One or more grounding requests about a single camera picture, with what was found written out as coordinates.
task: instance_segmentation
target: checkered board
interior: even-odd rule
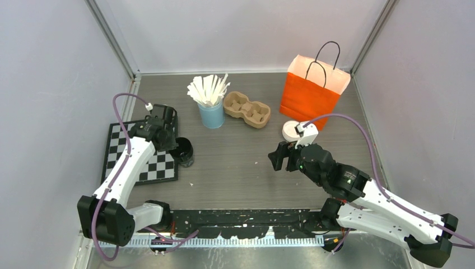
[[[136,123],[142,123],[143,120],[134,120],[131,122],[124,122],[128,131]],[[109,135],[107,139],[107,147],[104,157],[104,168],[101,183],[109,176],[115,163],[119,160],[122,152],[125,149],[125,135],[120,129],[119,123],[113,123],[109,127]],[[149,183],[168,182],[178,179],[178,165],[168,152],[155,152],[149,159],[148,163],[143,168],[135,185],[143,185]]]

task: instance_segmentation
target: orange gift bag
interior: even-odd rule
[[[317,61],[318,55],[329,43],[338,46],[338,55],[333,67]],[[335,68],[339,56],[340,46],[335,41],[326,42],[315,59],[297,55],[287,70],[280,113],[299,122],[331,113],[340,95],[350,83],[350,74]],[[323,130],[327,120],[328,118],[316,121],[317,129]]]

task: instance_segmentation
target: blue cup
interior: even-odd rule
[[[209,129],[220,128],[224,123],[224,109],[222,100],[211,108],[206,108],[198,104],[201,122]]]

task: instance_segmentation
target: robotic arm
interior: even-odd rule
[[[134,232],[153,225],[157,230],[168,227],[172,221],[170,206],[158,201],[146,201],[142,206],[127,210],[127,201],[143,167],[155,151],[169,151],[177,147],[173,120],[176,110],[169,106],[154,105],[151,115],[143,123],[135,124],[128,132],[131,138],[131,153],[118,175],[113,188],[106,195],[96,224],[99,241],[125,246]],[[92,238],[92,216],[112,178],[124,163],[127,148],[104,183],[92,196],[82,196],[77,209],[85,237]]]
[[[329,151],[312,144],[318,131],[313,124],[304,128],[305,123],[295,127],[300,135],[297,142],[280,142],[268,157],[275,171],[281,170],[287,157],[287,171],[301,171],[332,196],[320,212],[322,225],[327,229],[343,227],[377,235],[410,250],[414,258],[425,264],[442,267],[450,257],[451,235],[402,210],[391,200],[452,231],[456,230],[458,219],[451,214],[437,215],[420,209],[387,190],[390,199],[386,199],[376,181],[366,173],[337,163]]]

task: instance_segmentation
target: gray wooden tabletop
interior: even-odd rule
[[[271,119],[262,129],[228,115],[218,129],[203,126],[196,103],[187,96],[187,85],[194,76],[142,77],[138,91],[141,97],[178,111],[179,136],[192,142],[195,163],[189,168],[180,167],[177,181],[134,187],[128,207],[157,200],[174,209],[321,208],[329,197],[322,188],[298,171],[274,171],[267,158],[284,140],[284,122],[291,120],[278,111],[286,73],[241,73],[228,77],[228,92],[240,91],[251,101],[270,106]],[[349,115],[366,126],[353,83],[342,94],[334,112]],[[147,113],[141,103],[136,103],[132,119],[143,119]],[[352,123],[330,119],[315,142],[329,150],[337,162],[373,175],[366,142]]]

